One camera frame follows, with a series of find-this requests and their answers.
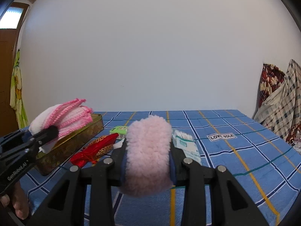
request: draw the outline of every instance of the yellow stripe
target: yellow stripe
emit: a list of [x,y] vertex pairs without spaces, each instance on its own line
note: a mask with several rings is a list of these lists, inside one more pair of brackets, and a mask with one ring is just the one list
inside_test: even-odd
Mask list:
[[[211,122],[204,116],[204,114],[200,111],[198,111],[200,113],[200,115],[208,122],[208,124],[216,131],[216,133],[220,134],[220,132],[216,129],[215,126],[213,126],[211,124]],[[233,150],[234,154],[237,156],[237,158],[240,160],[240,162],[243,164],[244,168],[247,171],[250,171],[249,167],[247,166],[247,164],[245,163],[245,161],[241,158],[241,156],[239,155],[239,153],[236,151],[236,149],[230,145],[230,143],[228,142],[228,140],[224,140],[226,142],[226,144]],[[264,193],[264,191],[262,190],[262,188],[260,187],[260,184],[258,183],[258,181],[256,180],[256,178],[254,177],[254,175],[252,173],[249,173],[250,177],[252,178],[254,184],[256,185],[256,187],[258,188],[261,196],[264,198],[266,204],[268,205],[268,207],[271,209],[271,211],[276,215],[276,225],[279,224],[280,222],[280,213],[275,209],[275,207],[272,205],[272,203],[270,202],[270,200],[268,199],[268,197],[266,196],[266,194]]]
[[[170,124],[169,113],[166,111],[166,121]],[[170,190],[170,226],[176,225],[176,190]]]
[[128,123],[129,123],[129,121],[133,118],[133,116],[136,114],[136,111],[131,115],[131,117],[127,120],[127,122],[124,124],[124,126],[126,126]]
[[[232,115],[233,117],[235,117],[231,112],[226,111],[227,113],[229,113],[230,115]],[[270,140],[268,140],[266,137],[264,137],[261,133],[255,131],[252,127],[250,127],[247,123],[244,123],[241,119],[239,119],[238,117],[235,117],[237,120],[239,120],[241,123],[245,124],[247,127],[249,127],[251,130],[253,130],[254,132],[256,132],[258,135],[260,135],[265,141],[268,141],[276,150],[278,150],[278,152],[280,154],[283,154],[282,151],[280,149],[278,149],[278,147],[273,144]],[[293,162],[290,161],[290,159],[284,155],[284,158],[287,159],[287,161],[294,167],[295,170],[297,170],[298,173],[301,173],[301,171],[293,164]]]

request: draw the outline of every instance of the door window pane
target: door window pane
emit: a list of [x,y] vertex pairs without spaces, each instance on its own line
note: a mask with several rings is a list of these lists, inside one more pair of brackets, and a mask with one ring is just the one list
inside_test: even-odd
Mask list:
[[23,8],[10,7],[0,20],[0,29],[16,29],[22,15]]

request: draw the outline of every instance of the green box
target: green box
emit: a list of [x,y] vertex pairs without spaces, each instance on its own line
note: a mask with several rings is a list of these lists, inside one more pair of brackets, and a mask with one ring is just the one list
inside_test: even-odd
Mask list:
[[110,134],[118,133],[119,136],[117,137],[117,139],[122,140],[125,138],[127,130],[128,130],[128,127],[126,127],[126,126],[116,126],[112,130],[110,130]]

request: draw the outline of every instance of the pink fuzzy cloth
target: pink fuzzy cloth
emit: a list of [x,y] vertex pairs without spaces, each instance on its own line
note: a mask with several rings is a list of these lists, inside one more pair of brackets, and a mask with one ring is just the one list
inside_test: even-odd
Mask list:
[[[39,114],[30,124],[29,131],[32,135],[46,129],[52,125],[58,127],[58,139],[76,131],[88,123],[92,122],[91,113],[93,110],[87,106],[82,106],[85,99],[74,99],[72,101],[49,107]],[[40,148],[44,153],[48,153],[57,140],[50,142]]]
[[171,125],[159,116],[149,116],[128,127],[125,183],[120,188],[122,193],[141,197],[173,186],[169,167],[171,136]]

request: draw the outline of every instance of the silver rivet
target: silver rivet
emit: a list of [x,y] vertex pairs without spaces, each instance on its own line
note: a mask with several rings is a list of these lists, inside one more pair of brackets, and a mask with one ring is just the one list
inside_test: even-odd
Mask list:
[[219,165],[219,166],[217,167],[217,170],[219,170],[220,172],[225,172],[227,169],[226,169],[226,167],[224,167],[224,166],[222,166],[222,165]]
[[78,166],[72,166],[69,168],[70,172],[76,172],[78,170]]
[[190,158],[184,158],[184,163],[186,163],[186,164],[191,164],[192,162],[193,162],[193,160],[192,159],[190,159]]
[[111,164],[111,163],[113,162],[113,159],[112,159],[112,158],[105,158],[105,159],[103,160],[103,162],[104,162],[105,164]]

